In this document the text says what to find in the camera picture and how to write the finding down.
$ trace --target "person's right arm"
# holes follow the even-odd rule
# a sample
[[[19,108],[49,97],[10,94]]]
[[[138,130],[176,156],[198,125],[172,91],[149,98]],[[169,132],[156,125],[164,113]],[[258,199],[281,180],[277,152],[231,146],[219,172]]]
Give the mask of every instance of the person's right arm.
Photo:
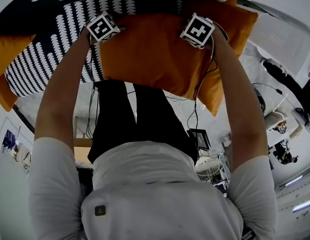
[[[213,32],[214,56],[218,63],[231,130],[232,168],[267,156],[264,117],[257,95],[240,61],[218,27]]]

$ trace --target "patterned blanket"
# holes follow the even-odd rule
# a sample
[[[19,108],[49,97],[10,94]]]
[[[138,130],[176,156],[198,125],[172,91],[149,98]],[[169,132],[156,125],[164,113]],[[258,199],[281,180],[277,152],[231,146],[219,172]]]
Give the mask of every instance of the patterned blanket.
[[[4,72],[11,91],[25,97],[48,80],[84,24],[98,12],[179,14],[185,0],[14,0],[0,13],[0,34],[36,34]],[[99,46],[87,54],[81,83],[103,80]]]

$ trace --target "white floor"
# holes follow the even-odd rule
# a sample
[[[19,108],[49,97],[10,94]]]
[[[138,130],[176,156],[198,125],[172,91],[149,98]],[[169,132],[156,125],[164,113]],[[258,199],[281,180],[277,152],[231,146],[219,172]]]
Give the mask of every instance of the white floor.
[[[268,85],[273,86],[274,88],[279,88],[283,91],[283,94],[288,94],[287,98],[294,104],[296,107],[300,107],[299,102],[295,98],[295,96],[282,84],[278,83],[274,78],[272,78],[267,71],[265,71],[264,67],[260,65],[261,56],[258,54],[256,49],[247,44],[242,56],[240,57],[240,62],[242,63],[250,81],[252,83],[265,83]],[[281,95],[275,92],[272,88],[263,85],[256,85],[255,86],[260,93],[262,94],[265,103],[266,103],[266,113],[270,113],[275,106],[277,106],[280,101],[283,99]],[[131,92],[134,90],[133,85],[130,83],[126,84],[127,92]],[[86,132],[87,126],[87,118],[89,114],[89,103],[90,103],[90,96],[92,91],[91,84],[82,84],[79,87],[77,102],[75,106],[74,116],[78,117],[78,131],[77,136],[82,137],[83,133]],[[17,106],[19,107],[20,111],[26,116],[29,122],[35,125],[36,121],[36,114],[41,102],[43,94],[37,93],[30,95],[25,98],[20,98],[17,101]],[[133,109],[133,112],[136,112],[136,96],[135,93],[129,94],[129,100]],[[194,109],[194,102],[191,100],[186,101],[176,101],[176,100],[169,100],[176,116],[182,122],[184,128],[187,130],[187,119],[189,115],[192,113]],[[95,118],[96,118],[96,108],[97,108],[97,95],[95,95],[92,106],[91,106],[91,130],[94,130],[95,126]],[[291,115],[293,107],[290,105],[286,100],[280,105],[279,110],[286,113],[287,115]],[[228,134],[230,133],[230,126],[228,122],[227,112],[226,112],[226,105],[225,101],[222,102],[218,114],[216,117],[213,117],[212,114],[200,103],[198,102],[197,105],[197,112],[198,112],[198,129],[205,129],[207,131],[207,135],[209,141],[211,143],[211,150],[209,153],[211,155],[222,152],[222,142],[228,139]],[[189,127],[195,128],[196,127],[196,118],[192,117],[189,120]],[[306,163],[309,162],[310,159],[307,158],[305,163],[300,163],[299,170],[305,167]],[[288,176],[286,175],[285,178],[281,177],[280,171],[287,170],[287,167],[281,167],[279,170],[279,178],[275,179],[275,182],[285,180]]]

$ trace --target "orange pillow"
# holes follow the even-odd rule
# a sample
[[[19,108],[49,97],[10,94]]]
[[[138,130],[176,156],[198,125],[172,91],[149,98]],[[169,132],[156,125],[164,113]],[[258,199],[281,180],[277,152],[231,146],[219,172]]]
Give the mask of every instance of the orange pillow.
[[[256,13],[216,1],[185,2],[183,7],[185,16],[197,12],[219,23],[238,56],[257,20]],[[211,53],[194,48],[179,37],[185,16],[127,15],[117,21],[126,30],[100,44],[104,77],[161,88],[192,99],[208,68]],[[198,98],[214,116],[223,95],[219,71],[209,73]]]
[[[35,35],[0,35],[0,76],[15,57],[32,42],[34,37]]]

